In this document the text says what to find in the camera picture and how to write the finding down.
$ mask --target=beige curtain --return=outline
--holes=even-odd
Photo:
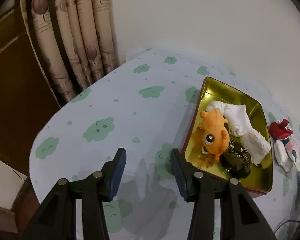
[[[54,85],[65,102],[116,68],[108,0],[55,0],[61,41],[56,40],[56,26],[52,26],[48,0],[31,0],[31,4],[26,1],[20,0],[20,4],[27,30],[29,26],[35,30],[35,37],[29,31],[28,36],[30,40],[37,40],[40,51],[34,52],[40,53],[43,61],[37,58],[38,63],[45,65],[45,74],[50,75],[53,82],[50,85]],[[29,7],[33,25],[28,25],[27,21]],[[70,69],[62,60],[60,42]],[[75,83],[79,85],[77,90],[73,86]]]

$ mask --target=curtain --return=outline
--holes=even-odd
[[[69,102],[116,68],[109,0],[20,0],[20,6],[56,98]]]

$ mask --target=gold tray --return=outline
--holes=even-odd
[[[208,103],[212,100],[233,105],[246,105],[252,127],[260,132],[270,144],[271,141],[266,118],[258,101],[223,82],[206,77],[203,81],[200,98],[181,154],[197,168],[207,171],[219,179],[228,180],[231,175],[221,163],[209,164],[209,158],[213,158],[213,155],[204,155],[201,152],[203,131],[198,128],[199,123],[202,122],[200,112],[205,111]],[[240,141],[238,137],[232,135],[230,137]],[[272,151],[263,159],[261,165],[251,164],[250,167],[250,175],[246,179],[240,179],[241,184],[250,192],[261,195],[267,194],[272,189]]]

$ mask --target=metal screw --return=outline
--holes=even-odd
[[[233,185],[237,185],[239,183],[239,181],[235,178],[230,179],[230,183]]]
[[[58,180],[58,184],[59,184],[60,186],[63,186],[63,185],[65,185],[65,184],[67,184],[67,182],[68,182],[67,179],[59,179],[59,180]]]
[[[203,177],[203,173],[201,171],[197,171],[194,173],[194,176],[198,179],[201,179]]]
[[[95,171],[92,176],[95,177],[95,178],[100,178],[102,176],[102,172],[101,171]]]

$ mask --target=toy eye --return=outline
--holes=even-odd
[[[205,144],[211,145],[214,142],[214,136],[212,134],[208,134],[204,139]]]
[[[204,146],[202,146],[201,151],[202,151],[202,153],[205,154],[205,155],[208,155],[208,154],[209,154],[209,152],[207,151],[207,149],[206,149]]]

